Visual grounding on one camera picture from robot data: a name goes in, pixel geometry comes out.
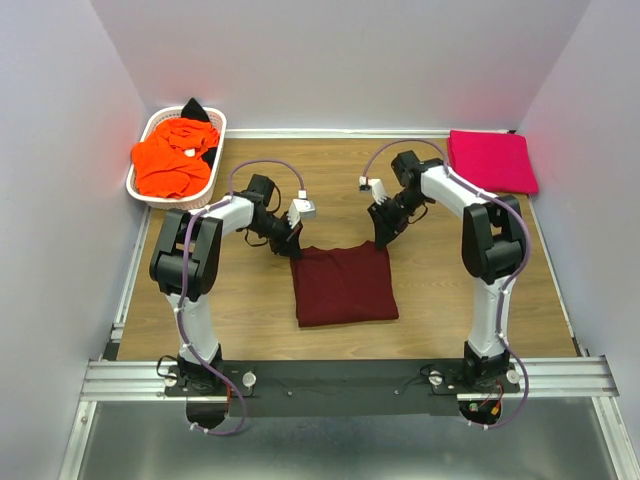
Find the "maroon t shirt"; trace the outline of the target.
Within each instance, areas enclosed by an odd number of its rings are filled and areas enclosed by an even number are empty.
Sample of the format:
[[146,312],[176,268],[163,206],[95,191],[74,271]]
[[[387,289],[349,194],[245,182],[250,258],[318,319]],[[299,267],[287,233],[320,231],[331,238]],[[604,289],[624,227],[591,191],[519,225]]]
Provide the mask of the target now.
[[301,328],[399,318],[389,253],[371,241],[351,248],[308,247],[290,268]]

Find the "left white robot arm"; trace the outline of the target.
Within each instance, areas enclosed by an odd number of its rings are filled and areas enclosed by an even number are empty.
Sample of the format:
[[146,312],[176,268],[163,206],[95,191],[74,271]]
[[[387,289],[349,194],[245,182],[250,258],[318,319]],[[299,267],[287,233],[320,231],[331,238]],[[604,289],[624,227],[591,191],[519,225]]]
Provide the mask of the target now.
[[277,216],[268,208],[276,190],[270,178],[255,174],[246,189],[208,207],[167,212],[149,270],[173,310],[181,340],[176,366],[164,375],[168,388],[209,395],[229,386],[221,376],[222,351],[209,306],[224,236],[253,232],[274,254],[301,257],[302,219],[314,216],[315,206],[302,188]]

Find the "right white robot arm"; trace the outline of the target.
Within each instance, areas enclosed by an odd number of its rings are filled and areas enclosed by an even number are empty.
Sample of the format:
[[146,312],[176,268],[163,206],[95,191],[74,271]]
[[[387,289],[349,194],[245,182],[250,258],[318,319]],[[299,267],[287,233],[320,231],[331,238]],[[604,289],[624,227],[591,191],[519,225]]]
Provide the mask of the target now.
[[474,303],[460,379],[467,389],[483,391],[507,373],[512,357],[507,333],[511,290],[531,255],[519,201],[488,193],[445,160],[421,161],[413,151],[397,154],[391,167],[402,186],[393,197],[367,171],[359,177],[359,189],[373,198],[368,213],[375,246],[381,250],[395,240],[421,206],[439,203],[461,220],[461,257],[474,279]]

